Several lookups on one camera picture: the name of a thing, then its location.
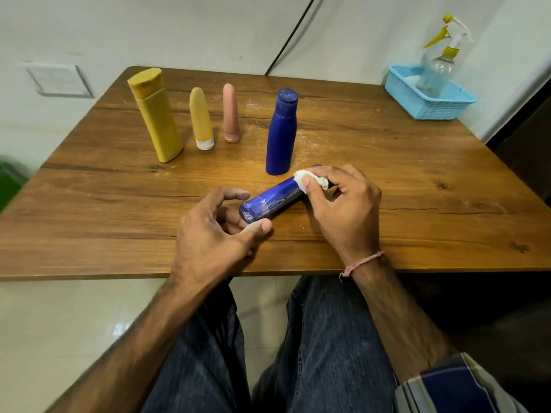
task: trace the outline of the hand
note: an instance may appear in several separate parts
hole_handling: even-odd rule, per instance
[[[246,200],[244,190],[217,187],[180,220],[176,258],[169,282],[184,286],[215,285],[272,229],[268,219],[248,225],[224,200]]]
[[[348,164],[342,169],[320,166],[308,171],[327,178],[338,188],[334,200],[329,201],[312,177],[302,179],[321,232],[343,263],[350,265],[376,253],[381,189]]]

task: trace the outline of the wall socket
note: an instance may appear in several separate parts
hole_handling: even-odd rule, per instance
[[[76,65],[25,62],[38,94],[44,97],[93,98],[82,71]]]

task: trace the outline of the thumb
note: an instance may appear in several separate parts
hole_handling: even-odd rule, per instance
[[[232,237],[238,238],[240,242],[245,245],[246,249],[249,250],[257,240],[265,236],[270,230],[272,230],[272,221],[270,219],[260,219],[256,222],[252,222],[241,232]]]
[[[325,194],[323,194],[323,190],[310,175],[304,175],[302,185],[306,189],[306,193],[314,209],[326,204],[327,199],[325,198]]]

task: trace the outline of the striped shirt sleeve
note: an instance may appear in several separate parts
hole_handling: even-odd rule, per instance
[[[528,413],[467,354],[400,385],[395,405],[398,413]]]

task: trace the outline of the blue basket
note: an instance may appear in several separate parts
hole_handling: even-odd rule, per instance
[[[440,98],[431,98],[416,89],[406,77],[421,75],[422,67],[389,67],[386,91],[415,120],[452,120],[459,116],[477,98],[453,81],[444,87]]]

